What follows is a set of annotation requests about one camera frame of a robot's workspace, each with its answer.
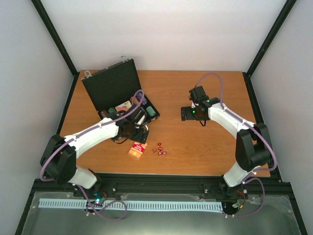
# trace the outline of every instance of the orange box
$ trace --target orange box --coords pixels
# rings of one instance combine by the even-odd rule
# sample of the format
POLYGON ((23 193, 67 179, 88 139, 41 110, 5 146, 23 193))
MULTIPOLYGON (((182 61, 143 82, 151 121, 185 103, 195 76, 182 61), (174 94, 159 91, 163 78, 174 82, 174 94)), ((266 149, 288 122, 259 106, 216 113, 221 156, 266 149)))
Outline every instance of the orange box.
POLYGON ((143 144, 135 142, 128 153, 139 159, 143 152, 146 150, 147 145, 148 145, 147 143, 143 144))

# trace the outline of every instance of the black corner post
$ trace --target black corner post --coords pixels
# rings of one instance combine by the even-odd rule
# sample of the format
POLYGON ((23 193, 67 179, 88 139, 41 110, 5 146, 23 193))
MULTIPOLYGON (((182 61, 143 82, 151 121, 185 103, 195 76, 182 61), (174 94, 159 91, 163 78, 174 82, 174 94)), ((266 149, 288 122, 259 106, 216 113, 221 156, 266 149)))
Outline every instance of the black corner post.
POLYGON ((55 30, 53 23, 49 17, 49 15, 47 14, 43 3, 40 0, 31 0, 32 3, 34 4, 39 16, 41 17, 41 19, 43 20, 48 32, 50 33, 55 45, 57 46, 57 48, 59 49, 65 63, 67 64, 69 70, 71 71, 71 73, 73 74, 73 76, 77 75, 77 70, 67 52, 67 50, 65 49, 61 38, 59 37, 57 31, 55 30))
POLYGON ((279 31, 280 27, 283 25, 285 19, 287 18, 288 14, 290 13, 293 5, 295 4, 297 0, 287 0, 285 5, 283 6, 282 10, 280 11, 278 17, 276 18, 272 28, 270 29, 267 37, 265 38, 263 44, 261 45, 258 53, 256 54, 254 60, 252 61, 252 64, 250 65, 250 68, 248 69, 247 75, 249 78, 252 77, 254 71, 258 67, 260 61, 262 60, 264 54, 266 53, 269 45, 275 38, 277 32, 279 31))

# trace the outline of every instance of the black metal frame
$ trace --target black metal frame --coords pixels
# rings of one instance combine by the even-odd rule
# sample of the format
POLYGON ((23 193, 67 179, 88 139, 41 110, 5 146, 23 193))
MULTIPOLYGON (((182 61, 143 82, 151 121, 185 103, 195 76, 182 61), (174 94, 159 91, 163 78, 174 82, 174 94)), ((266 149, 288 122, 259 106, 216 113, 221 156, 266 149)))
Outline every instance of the black metal frame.
MULTIPOLYGON (((73 74, 73 82, 69 91, 69 95, 64 107, 64 111, 57 129, 57 133, 60 133, 62 125, 70 104, 79 72, 77 72, 69 54, 67 53, 56 29, 53 26, 43 4, 40 0, 31 0, 38 11, 40 17, 42 18, 47 30, 49 31, 52 39, 54 40, 57 48, 59 49, 64 61, 66 62, 68 68, 73 74)), ((262 113, 253 89, 251 82, 252 75, 256 70, 258 64, 263 58, 266 50, 273 41, 278 30, 282 26, 284 20, 290 13, 292 7, 294 6, 296 0, 287 0, 283 6, 281 12, 279 13, 276 21, 274 22, 272 28, 270 29, 266 39, 264 40, 261 48, 259 49, 256 57, 254 58, 249 70, 243 72, 243 77, 246 83, 246 89, 251 102, 252 110, 257 123, 263 122, 262 113)), ((175 193, 175 194, 192 194, 192 195, 203 195, 205 197, 204 188, 206 185, 216 184, 220 179, 219 176, 166 176, 166 175, 133 175, 133 174, 99 174, 100 178, 106 182, 106 189, 108 192, 108 197, 118 197, 123 193, 175 193)), ((264 184, 265 191, 267 195, 287 195, 290 199, 293 212, 295 214, 298 226, 300 228, 301 234, 307 234, 306 228, 304 226, 302 216, 300 214, 295 196, 293 194, 290 183, 282 182, 279 169, 271 172, 269 178, 260 178, 264 184)), ((249 194, 262 194, 261 187, 258 182, 254 181, 250 184, 245 185, 249 194)), ((29 198, 25 205, 24 212, 22 214, 20 223, 16 230, 16 235, 22 233, 23 226, 25 224, 28 211, 35 192, 40 191, 65 191, 73 192, 74 187, 70 184, 57 185, 55 182, 41 182, 40 180, 35 180, 34 185, 29 194, 29 198)))

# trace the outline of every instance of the gray wall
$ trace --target gray wall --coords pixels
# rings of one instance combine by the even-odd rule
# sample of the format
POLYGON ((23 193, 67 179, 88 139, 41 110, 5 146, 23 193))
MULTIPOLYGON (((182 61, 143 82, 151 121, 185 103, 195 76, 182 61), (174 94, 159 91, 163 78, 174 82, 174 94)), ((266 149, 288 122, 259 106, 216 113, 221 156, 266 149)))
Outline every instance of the gray wall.
POLYGON ((313 234, 313 4, 297 1, 252 77, 284 181, 313 234))
POLYGON ((0 234, 14 234, 71 74, 30 0, 1 1, 0 234))
POLYGON ((78 69, 246 71, 286 0, 43 0, 78 69))

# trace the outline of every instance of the wooden table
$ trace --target wooden table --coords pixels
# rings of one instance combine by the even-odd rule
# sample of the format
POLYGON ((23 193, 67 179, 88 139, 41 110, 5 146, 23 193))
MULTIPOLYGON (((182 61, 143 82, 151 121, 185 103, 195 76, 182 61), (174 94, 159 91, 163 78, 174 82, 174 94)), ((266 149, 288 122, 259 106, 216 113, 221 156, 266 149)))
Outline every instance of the wooden table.
MULTIPOLYGON (((61 130, 61 136, 79 132, 100 118, 78 78, 61 130)), ((133 141, 104 141, 78 159, 78 165, 95 172, 178 175, 222 175, 235 163, 235 139, 213 121, 202 127, 198 121, 181 121, 180 108, 190 106, 189 90, 206 71, 138 71, 145 94, 160 112, 149 124, 147 149, 140 160, 128 154, 133 141), (153 153, 162 143, 166 156, 153 153)), ((217 72, 224 80, 224 103, 247 120, 255 121, 241 72, 217 72)), ((220 97, 218 78, 211 75, 201 85, 209 97, 220 97)), ((259 172, 258 176, 269 176, 259 172)))

